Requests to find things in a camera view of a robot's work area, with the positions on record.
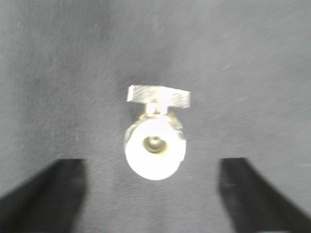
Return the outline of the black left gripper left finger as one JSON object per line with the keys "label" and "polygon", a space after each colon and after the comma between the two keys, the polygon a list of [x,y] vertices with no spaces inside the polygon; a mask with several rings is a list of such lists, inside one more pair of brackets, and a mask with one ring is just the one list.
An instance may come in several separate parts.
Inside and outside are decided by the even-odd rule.
{"label": "black left gripper left finger", "polygon": [[82,159],[59,159],[1,197],[2,233],[70,233],[86,193]]}

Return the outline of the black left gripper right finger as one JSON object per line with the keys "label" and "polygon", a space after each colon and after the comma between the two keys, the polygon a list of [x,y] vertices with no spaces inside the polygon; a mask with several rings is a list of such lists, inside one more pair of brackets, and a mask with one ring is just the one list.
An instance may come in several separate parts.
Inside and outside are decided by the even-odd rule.
{"label": "black left gripper right finger", "polygon": [[309,233],[311,217],[268,183],[246,158],[220,160],[219,193],[237,233]]}

